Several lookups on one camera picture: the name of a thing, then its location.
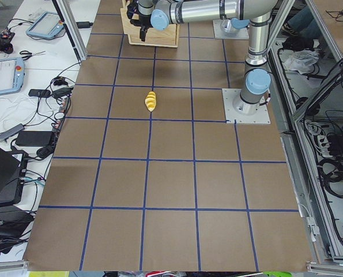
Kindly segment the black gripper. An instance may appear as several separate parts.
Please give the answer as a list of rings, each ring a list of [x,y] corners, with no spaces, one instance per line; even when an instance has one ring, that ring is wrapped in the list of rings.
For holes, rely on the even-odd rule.
[[[126,16],[130,20],[130,24],[140,27],[140,40],[146,40],[147,29],[151,28],[150,15],[145,15],[140,12],[138,1],[129,1],[126,8]]]

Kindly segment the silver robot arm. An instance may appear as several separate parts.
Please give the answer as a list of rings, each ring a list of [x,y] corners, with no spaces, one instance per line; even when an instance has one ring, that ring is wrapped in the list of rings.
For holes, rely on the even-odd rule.
[[[222,88],[244,82],[247,39],[233,39],[220,21],[171,25],[161,32],[149,29],[140,41],[139,27],[130,23],[127,6],[120,9],[128,43],[122,57],[132,58],[138,73],[153,74],[154,120],[223,121]]]

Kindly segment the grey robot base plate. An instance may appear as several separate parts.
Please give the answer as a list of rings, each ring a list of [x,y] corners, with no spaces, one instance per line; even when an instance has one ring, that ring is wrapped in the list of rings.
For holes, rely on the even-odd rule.
[[[266,99],[259,103],[248,104],[240,97],[241,89],[223,88],[225,122],[227,124],[269,125],[271,124]]]

